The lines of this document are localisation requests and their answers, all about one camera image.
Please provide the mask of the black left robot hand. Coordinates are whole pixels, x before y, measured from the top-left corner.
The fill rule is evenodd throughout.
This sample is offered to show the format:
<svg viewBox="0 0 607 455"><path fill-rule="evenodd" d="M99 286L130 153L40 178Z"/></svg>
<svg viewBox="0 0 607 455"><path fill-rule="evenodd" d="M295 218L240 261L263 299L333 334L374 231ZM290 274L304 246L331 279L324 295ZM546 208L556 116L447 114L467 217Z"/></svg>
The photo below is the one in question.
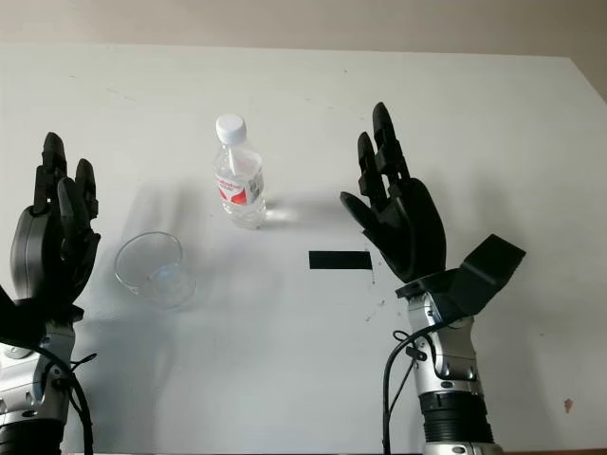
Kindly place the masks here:
<svg viewBox="0 0 607 455"><path fill-rule="evenodd" d="M91 227L99 213L92 164L82 158L68 176L64 143L46 135L33 202L21 213L10 251L19 300L50 314L65 312L84 290L101 240Z"/></svg>

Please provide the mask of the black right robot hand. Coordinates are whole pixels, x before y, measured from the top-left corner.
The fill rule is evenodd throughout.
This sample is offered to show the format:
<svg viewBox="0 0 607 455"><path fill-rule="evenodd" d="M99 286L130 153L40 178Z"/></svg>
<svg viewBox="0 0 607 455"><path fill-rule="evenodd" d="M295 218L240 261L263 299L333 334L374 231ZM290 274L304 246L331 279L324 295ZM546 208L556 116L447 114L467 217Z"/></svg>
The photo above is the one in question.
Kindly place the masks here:
<svg viewBox="0 0 607 455"><path fill-rule="evenodd" d="M445 230L425 184L410 174L389 111L373 109L373 133L358 138L359 192L343 191L340 201L405 283L446 268Z"/></svg>

